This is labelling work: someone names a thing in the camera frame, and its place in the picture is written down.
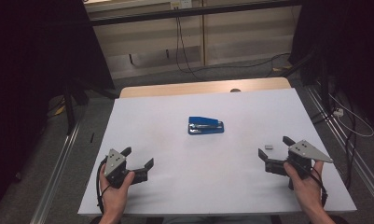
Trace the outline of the blue stapler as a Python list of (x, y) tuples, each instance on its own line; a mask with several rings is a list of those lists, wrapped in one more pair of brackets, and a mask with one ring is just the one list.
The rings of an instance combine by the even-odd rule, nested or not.
[(187, 132), (191, 135), (223, 133), (224, 123), (218, 119), (205, 117), (189, 117)]

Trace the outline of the white table board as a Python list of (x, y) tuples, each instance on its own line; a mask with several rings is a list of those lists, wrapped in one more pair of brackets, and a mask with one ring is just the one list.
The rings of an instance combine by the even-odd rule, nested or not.
[[(218, 119), (225, 131), (191, 135), (189, 117)], [(288, 179), (258, 157), (260, 148), (284, 160), (284, 136), (325, 148), (293, 89), (123, 98), (97, 158), (131, 147), (128, 168), (154, 159), (147, 181), (129, 189), (128, 216), (286, 214), (300, 209)]]

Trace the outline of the beige wooden cabinet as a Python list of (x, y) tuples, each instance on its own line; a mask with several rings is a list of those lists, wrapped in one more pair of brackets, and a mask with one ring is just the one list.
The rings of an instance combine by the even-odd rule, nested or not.
[[(172, 0), (83, 1), (91, 19), (172, 10)], [(262, 0), (192, 0), (192, 8), (258, 1)], [(154, 76), (286, 53), (300, 10), (293, 6), (138, 21), (98, 26), (94, 31), (113, 79)]]

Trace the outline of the person's left hand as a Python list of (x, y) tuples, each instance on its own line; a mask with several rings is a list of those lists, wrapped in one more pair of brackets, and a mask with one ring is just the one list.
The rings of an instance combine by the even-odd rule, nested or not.
[(104, 204), (104, 217), (107, 220), (121, 219), (127, 203), (128, 189), (134, 179), (134, 172), (129, 172), (123, 184), (118, 188), (112, 188), (104, 176), (105, 164), (100, 172), (100, 189)]

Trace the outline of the white wall socket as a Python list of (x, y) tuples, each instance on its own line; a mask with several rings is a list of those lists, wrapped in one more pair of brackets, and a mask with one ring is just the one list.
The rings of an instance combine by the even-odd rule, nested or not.
[(192, 0), (172, 0), (170, 2), (171, 9), (192, 8)]

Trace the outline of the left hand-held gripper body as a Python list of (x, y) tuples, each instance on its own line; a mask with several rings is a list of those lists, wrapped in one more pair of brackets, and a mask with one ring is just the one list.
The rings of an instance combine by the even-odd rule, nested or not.
[[(130, 172), (130, 170), (126, 168), (126, 158), (127, 157), (122, 156), (120, 152), (117, 152), (113, 148), (109, 150), (104, 169), (104, 176), (109, 182), (110, 186), (113, 188), (119, 189), (122, 186), (127, 174)], [(145, 169), (145, 167), (133, 170), (133, 172), (133, 185), (147, 181), (148, 171)]]

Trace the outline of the aluminium floor rail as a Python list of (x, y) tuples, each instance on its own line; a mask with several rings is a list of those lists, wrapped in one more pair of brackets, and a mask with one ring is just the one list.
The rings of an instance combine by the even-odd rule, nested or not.
[(39, 200), (39, 203), (32, 216), (30, 224), (45, 224), (48, 217), (48, 212), (53, 203), (56, 191), (59, 187), (65, 165), (68, 161), (71, 150), (73, 149), (74, 142), (78, 135), (79, 125), (77, 124), (69, 134), (67, 134), (62, 151), (56, 161), (55, 167), (51, 173), (50, 179), (45, 187), (45, 190)]
[(317, 115), (322, 107), (319, 88), (305, 87), (309, 96), (306, 101), (312, 124), (334, 158), (335, 166), (346, 187), (355, 197), (362, 195), (362, 188), (367, 188), (368, 196), (374, 200), (374, 127), (361, 115), (360, 111), (339, 92), (329, 100), (334, 108), (342, 108), (343, 116), (332, 115), (328, 120), (314, 124), (323, 116)]

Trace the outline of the narrow black curtain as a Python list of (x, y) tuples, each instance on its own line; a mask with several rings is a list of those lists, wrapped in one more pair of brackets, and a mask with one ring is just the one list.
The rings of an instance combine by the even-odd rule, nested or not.
[(335, 77), (374, 124), (374, 0), (304, 0), (289, 62), (308, 54), (302, 82)]

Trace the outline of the black metal beam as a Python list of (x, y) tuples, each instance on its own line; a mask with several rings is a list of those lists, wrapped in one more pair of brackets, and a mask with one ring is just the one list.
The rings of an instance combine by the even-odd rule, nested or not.
[(272, 9), (279, 7), (301, 6), (305, 0), (265, 0), (254, 3), (232, 4), (214, 7), (195, 7), (187, 9), (165, 10), (125, 16), (108, 16), (91, 19), (91, 26), (112, 25), (138, 21), (155, 21), (191, 16), (212, 15), (220, 13), (239, 12), (247, 10)]

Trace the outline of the black metal stand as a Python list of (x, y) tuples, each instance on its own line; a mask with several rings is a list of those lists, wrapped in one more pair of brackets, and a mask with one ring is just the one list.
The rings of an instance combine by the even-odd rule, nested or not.
[(316, 120), (314, 124), (328, 120), (334, 113), (335, 108), (330, 103), (329, 76), (327, 72), (327, 62), (323, 56), (323, 51), (317, 47), (313, 47), (306, 56), (302, 57), (289, 69), (281, 73), (281, 77), (290, 77), (294, 73), (299, 72), (301, 82), (304, 86), (317, 85), (321, 97), (322, 109), (313, 117), (319, 115), (323, 117)]
[(68, 122), (68, 135), (70, 135), (72, 130), (76, 127), (76, 117), (74, 114), (73, 102), (76, 102), (78, 105), (87, 105), (89, 102), (89, 97), (85, 93), (85, 90), (92, 90), (111, 100), (118, 98), (118, 96), (113, 92), (99, 88), (80, 78), (71, 78), (66, 80), (63, 85), (63, 97)]

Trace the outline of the person's grey trousers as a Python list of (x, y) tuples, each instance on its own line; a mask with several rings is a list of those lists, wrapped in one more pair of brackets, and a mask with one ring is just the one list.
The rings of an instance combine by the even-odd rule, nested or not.
[(272, 224), (270, 216), (166, 217), (162, 224)]

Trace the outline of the person's right hand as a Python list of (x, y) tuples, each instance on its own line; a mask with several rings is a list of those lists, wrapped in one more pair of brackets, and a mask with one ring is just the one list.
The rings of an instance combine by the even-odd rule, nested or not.
[(312, 178), (301, 179), (296, 169), (286, 162), (284, 169), (291, 178), (298, 203), (308, 216), (317, 215), (324, 211), (321, 202), (321, 187)]

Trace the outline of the wide black curtain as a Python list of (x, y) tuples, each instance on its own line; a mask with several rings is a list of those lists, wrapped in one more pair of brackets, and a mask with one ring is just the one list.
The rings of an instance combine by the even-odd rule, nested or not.
[(48, 103), (78, 102), (113, 80), (84, 0), (0, 0), (0, 202), (47, 122)]

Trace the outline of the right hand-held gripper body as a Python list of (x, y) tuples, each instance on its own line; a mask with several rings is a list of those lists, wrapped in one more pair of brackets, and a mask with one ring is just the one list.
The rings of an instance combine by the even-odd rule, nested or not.
[(288, 157), (284, 161), (270, 159), (265, 162), (265, 171), (276, 175), (287, 176), (284, 169), (284, 163), (291, 164), (301, 179), (312, 177), (312, 162), (322, 161), (332, 163), (333, 160), (324, 152), (313, 146), (306, 140), (295, 142), (294, 145), (288, 146)]

